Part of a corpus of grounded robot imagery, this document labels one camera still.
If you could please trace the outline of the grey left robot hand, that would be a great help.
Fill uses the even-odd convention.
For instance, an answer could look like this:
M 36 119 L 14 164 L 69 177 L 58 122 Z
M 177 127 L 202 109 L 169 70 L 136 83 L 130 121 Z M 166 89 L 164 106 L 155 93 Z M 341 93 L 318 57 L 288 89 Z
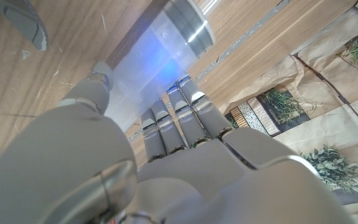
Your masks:
M 151 131 L 142 167 L 104 115 L 115 74 L 98 63 L 0 156 L 0 223 L 352 223 L 303 158 L 212 105 L 204 143 Z

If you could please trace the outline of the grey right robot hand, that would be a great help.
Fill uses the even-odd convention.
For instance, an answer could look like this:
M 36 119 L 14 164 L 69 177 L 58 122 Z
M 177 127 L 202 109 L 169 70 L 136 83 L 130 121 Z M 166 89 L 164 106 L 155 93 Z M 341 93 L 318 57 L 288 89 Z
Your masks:
M 46 51 L 46 28 L 29 0 L 0 0 L 0 12 L 36 49 Z

